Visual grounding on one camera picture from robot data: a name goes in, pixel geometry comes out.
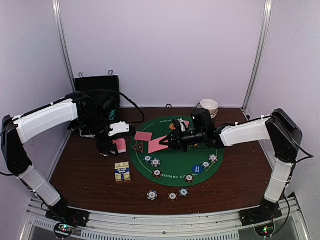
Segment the dealt red card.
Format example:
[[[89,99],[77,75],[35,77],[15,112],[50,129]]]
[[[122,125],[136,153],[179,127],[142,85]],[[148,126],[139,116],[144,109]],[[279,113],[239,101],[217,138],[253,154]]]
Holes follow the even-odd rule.
[[[152,132],[137,131],[134,136],[134,140],[142,141],[142,142],[150,142],[152,140],[152,136],[153,136]]]
[[[162,137],[159,137],[159,138],[151,140],[148,143],[148,153],[152,154],[152,153],[155,153],[155,152],[158,152],[158,151],[162,151],[162,150],[168,149],[169,147],[167,145],[160,144],[160,141],[165,139],[165,138],[166,138],[166,136],[162,136]]]

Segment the brown hundred chip stack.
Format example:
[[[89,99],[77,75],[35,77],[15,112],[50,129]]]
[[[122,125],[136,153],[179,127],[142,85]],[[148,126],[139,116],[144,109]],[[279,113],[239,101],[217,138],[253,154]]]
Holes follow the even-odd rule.
[[[177,195],[175,192],[170,192],[170,193],[168,194],[168,199],[169,199],[170,201],[175,201],[175,200],[178,199],[178,195]]]

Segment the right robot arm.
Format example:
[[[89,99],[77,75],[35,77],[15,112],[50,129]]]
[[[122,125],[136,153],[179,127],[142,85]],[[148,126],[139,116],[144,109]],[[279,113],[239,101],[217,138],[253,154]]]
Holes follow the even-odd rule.
[[[256,210],[259,220],[268,220],[276,212],[275,205],[291,181],[303,139],[300,128],[280,108],[244,123],[225,123],[219,127],[204,108],[193,110],[190,116],[193,128],[188,128],[183,120],[173,119],[175,129],[159,142],[160,145],[186,152],[188,146],[200,143],[208,148],[224,149],[243,143],[271,141],[275,165],[261,206]]]

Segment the triangular all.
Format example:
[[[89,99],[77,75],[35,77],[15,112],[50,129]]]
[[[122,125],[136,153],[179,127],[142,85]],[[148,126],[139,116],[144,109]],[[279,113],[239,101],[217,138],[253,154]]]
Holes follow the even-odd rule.
[[[144,143],[141,142],[135,146],[132,147],[132,150],[135,151],[135,152],[139,152],[139,153],[144,153]]]

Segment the blue green fifty chip stack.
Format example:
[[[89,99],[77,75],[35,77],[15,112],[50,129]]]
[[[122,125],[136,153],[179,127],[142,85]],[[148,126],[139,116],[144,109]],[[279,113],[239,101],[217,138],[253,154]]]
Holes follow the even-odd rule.
[[[187,188],[181,188],[179,190],[179,195],[181,197],[187,197],[189,195],[189,190]]]

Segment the hundred chips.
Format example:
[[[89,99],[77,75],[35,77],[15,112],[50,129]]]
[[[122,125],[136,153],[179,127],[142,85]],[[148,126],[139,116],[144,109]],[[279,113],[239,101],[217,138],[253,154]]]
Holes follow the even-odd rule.
[[[153,172],[152,172],[152,175],[153,177],[155,178],[160,178],[162,176],[162,171],[160,169],[155,169]]]
[[[184,179],[187,183],[192,183],[195,180],[195,177],[191,174],[187,174]]]

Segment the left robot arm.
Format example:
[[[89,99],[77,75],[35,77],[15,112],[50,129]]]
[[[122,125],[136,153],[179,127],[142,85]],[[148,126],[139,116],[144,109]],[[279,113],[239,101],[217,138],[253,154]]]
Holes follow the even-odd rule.
[[[68,123],[68,130],[88,130],[96,139],[102,155],[119,154],[113,142],[130,127],[125,122],[109,121],[114,99],[103,91],[98,99],[87,93],[74,92],[28,113],[2,119],[1,151],[8,169],[6,176],[22,181],[52,211],[61,222],[72,218],[72,211],[63,196],[36,169],[25,151],[24,144],[34,137]]]

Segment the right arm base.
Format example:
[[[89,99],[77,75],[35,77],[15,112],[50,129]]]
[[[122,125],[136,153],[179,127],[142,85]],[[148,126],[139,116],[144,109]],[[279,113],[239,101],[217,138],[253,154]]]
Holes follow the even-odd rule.
[[[241,210],[239,217],[242,226],[255,225],[272,219],[281,217],[282,211],[279,207],[258,206],[250,209]]]

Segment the blue peach ten chip stack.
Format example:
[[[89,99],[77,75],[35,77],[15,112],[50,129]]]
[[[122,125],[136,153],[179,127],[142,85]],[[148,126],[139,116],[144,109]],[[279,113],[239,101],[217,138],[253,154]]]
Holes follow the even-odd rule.
[[[146,194],[147,199],[150,201],[154,201],[158,198],[158,193],[155,190],[150,190]]]

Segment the orange big blind button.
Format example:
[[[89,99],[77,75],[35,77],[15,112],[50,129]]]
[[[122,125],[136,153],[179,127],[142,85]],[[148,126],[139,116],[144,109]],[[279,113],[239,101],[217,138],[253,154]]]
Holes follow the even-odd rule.
[[[175,127],[175,125],[174,125],[173,123],[169,125],[169,128],[170,128],[171,130],[175,130],[175,129],[176,129],[176,127]]]

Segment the fifty chips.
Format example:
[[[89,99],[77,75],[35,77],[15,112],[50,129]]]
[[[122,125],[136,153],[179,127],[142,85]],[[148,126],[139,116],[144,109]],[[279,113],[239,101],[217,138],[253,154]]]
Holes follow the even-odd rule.
[[[152,160],[153,160],[153,157],[150,155],[146,155],[143,157],[143,161],[147,164],[150,164],[152,162]]]
[[[203,161],[203,162],[201,163],[201,167],[202,167],[204,170],[208,169],[210,166],[211,166],[211,162],[210,162],[210,161]]]

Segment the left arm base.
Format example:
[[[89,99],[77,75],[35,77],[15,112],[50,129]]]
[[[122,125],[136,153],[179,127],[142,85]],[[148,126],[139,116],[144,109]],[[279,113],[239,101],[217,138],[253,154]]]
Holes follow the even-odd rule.
[[[90,213],[85,210],[79,210],[75,208],[67,208],[66,212],[55,212],[48,210],[45,214],[47,219],[51,219],[57,222],[66,223],[74,227],[86,227],[89,221]]]

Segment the ten chips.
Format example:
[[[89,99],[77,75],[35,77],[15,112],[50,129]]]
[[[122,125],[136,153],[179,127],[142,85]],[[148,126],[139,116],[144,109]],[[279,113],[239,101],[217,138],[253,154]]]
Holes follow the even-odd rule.
[[[212,163],[215,164],[218,162],[218,157],[214,154],[209,155],[208,160]]]
[[[150,164],[152,167],[157,168],[161,165],[161,161],[157,158],[154,158],[151,160]]]

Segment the red-backed card deck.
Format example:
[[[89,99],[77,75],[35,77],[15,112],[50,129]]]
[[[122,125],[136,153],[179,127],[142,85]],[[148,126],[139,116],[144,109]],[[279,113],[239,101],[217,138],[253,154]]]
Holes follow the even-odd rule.
[[[113,143],[116,144],[116,148],[119,154],[127,152],[127,144],[124,138],[119,138],[113,140]]]

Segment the blue small blind button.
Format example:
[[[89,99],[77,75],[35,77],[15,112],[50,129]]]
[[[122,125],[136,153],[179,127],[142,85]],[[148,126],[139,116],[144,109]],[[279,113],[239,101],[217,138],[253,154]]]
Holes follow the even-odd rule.
[[[194,165],[194,166],[192,167],[192,172],[193,172],[194,174],[199,175],[199,174],[201,174],[203,171],[204,171],[204,169],[203,169],[203,167],[202,167],[201,165]]]

